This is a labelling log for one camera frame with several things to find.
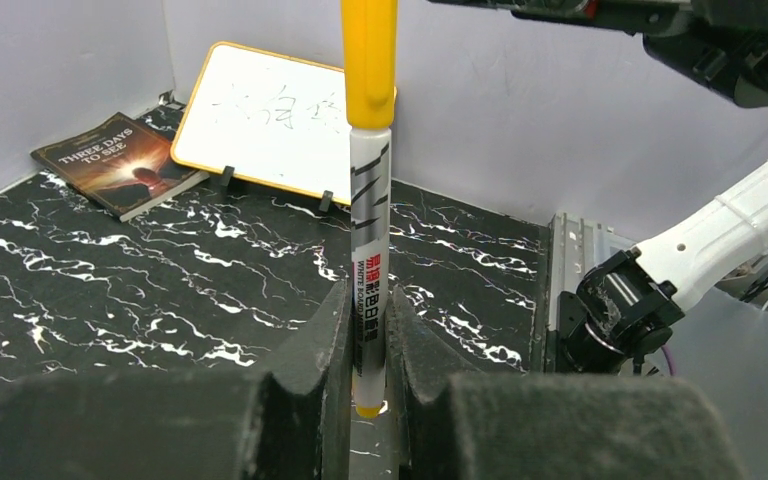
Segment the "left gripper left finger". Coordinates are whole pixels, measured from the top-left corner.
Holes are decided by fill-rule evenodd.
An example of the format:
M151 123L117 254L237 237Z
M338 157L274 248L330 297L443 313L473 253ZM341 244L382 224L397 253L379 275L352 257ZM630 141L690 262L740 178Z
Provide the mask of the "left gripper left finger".
M345 479L351 290L253 366L22 381L0 402L0 479Z

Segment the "orange pen cap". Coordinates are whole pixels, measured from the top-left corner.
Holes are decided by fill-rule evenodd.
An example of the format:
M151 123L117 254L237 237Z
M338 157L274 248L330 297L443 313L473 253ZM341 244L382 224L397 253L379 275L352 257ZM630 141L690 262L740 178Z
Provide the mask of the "orange pen cap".
M397 0L342 0L346 114L356 128L391 126L395 112Z

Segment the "orange white pen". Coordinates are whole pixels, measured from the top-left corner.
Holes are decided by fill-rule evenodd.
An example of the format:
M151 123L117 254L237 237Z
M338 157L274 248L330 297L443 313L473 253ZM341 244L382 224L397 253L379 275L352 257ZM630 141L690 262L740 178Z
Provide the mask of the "orange white pen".
M350 132L353 377L357 414L375 418L386 388L391 131Z

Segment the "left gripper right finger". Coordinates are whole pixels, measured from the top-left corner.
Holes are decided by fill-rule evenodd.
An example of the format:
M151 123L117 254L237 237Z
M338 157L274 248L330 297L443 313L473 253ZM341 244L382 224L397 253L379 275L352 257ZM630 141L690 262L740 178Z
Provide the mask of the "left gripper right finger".
M666 377L490 373L387 306L400 479L743 479L719 415Z

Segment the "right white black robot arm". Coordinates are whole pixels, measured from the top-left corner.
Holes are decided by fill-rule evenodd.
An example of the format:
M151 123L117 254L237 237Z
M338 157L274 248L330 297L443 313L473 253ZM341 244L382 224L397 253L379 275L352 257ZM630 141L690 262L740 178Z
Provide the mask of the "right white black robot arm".
M667 230L768 152L768 126L655 59L691 32L651 37L536 21L433 1L425 28L435 73L442 184L506 214L553 207Z

